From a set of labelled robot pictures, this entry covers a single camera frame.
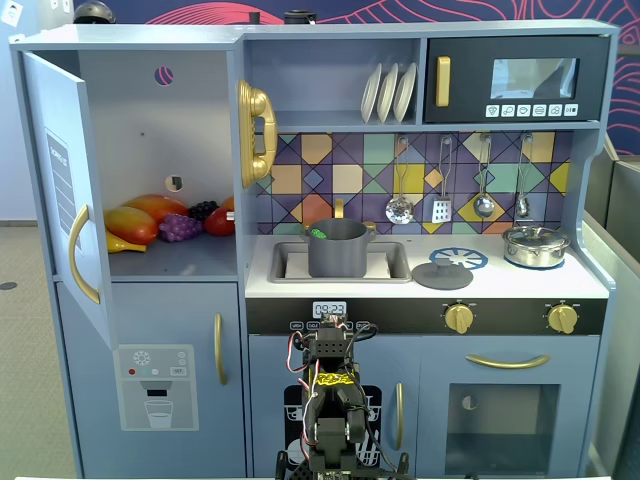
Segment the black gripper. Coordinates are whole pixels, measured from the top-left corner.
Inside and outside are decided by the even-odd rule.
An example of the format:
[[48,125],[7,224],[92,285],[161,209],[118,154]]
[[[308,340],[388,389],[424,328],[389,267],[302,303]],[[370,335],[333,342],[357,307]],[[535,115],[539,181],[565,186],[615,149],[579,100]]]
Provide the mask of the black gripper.
[[304,336],[304,361],[321,372],[339,373],[354,362],[353,330],[345,316],[325,315],[319,328]]

